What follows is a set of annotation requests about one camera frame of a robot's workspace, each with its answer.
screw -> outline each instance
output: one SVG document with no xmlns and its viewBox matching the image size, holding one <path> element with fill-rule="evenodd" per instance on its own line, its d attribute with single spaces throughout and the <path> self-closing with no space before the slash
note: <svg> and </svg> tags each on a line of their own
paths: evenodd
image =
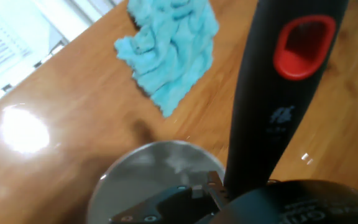
<svg viewBox="0 0 358 224">
<path fill-rule="evenodd" d="M 122 217 L 121 218 L 121 221 L 123 221 L 123 222 L 130 222 L 130 221 L 132 221 L 134 218 L 133 217 Z"/>
<path fill-rule="evenodd" d="M 147 221 L 147 222 L 154 222 L 154 221 L 157 220 L 157 217 L 151 215 L 151 216 L 148 216 L 148 217 L 144 218 L 144 220 Z"/>
</svg>

black handle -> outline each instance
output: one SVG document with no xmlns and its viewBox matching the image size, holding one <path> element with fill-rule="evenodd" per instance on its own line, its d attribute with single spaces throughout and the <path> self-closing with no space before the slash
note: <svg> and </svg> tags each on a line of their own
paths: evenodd
<svg viewBox="0 0 358 224">
<path fill-rule="evenodd" d="M 224 178 L 224 185 L 232 198 L 259 188 L 268 181 L 317 89 L 347 3 L 348 0 L 259 1 L 234 99 L 229 157 Z M 278 72 L 273 58 L 283 29 L 291 22 L 307 16 L 331 18 L 335 25 L 333 38 L 330 38 L 323 60 L 313 73 L 305 78 L 291 80 Z"/>
</svg>

metal bowl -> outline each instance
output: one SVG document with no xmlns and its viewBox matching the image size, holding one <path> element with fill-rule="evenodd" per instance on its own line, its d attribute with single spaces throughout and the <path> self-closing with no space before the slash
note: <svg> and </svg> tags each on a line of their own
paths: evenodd
<svg viewBox="0 0 358 224">
<path fill-rule="evenodd" d="M 112 217 L 175 185 L 206 182 L 205 171 L 223 165 L 204 149 L 183 141 L 155 142 L 116 161 L 101 177 L 88 208 L 88 224 L 106 224 Z"/>
</svg>

blue towel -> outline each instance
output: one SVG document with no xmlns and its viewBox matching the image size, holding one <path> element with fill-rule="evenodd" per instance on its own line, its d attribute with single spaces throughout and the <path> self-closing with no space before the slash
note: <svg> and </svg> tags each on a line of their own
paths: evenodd
<svg viewBox="0 0 358 224">
<path fill-rule="evenodd" d="M 211 67 L 219 24 L 208 0 L 129 0 L 127 10 L 140 31 L 116 41 L 117 58 L 168 117 Z"/>
</svg>

wooden table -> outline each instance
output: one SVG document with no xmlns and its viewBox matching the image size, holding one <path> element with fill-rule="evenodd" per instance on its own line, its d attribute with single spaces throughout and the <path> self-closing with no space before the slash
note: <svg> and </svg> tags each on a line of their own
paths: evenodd
<svg viewBox="0 0 358 224">
<path fill-rule="evenodd" d="M 102 173 L 148 142 L 186 140 L 226 163 L 234 87 L 256 0 L 211 3 L 221 25 L 213 66 L 167 119 L 116 59 L 114 41 L 136 33 L 126 3 L 0 101 L 0 223 L 83 223 Z M 4 116 L 12 108 L 41 120 L 47 147 L 23 153 L 15 139 L 6 140 Z M 13 133 L 28 122 L 13 121 Z M 358 189 L 358 1 L 349 5 L 329 67 L 273 177 Z"/>
</svg>

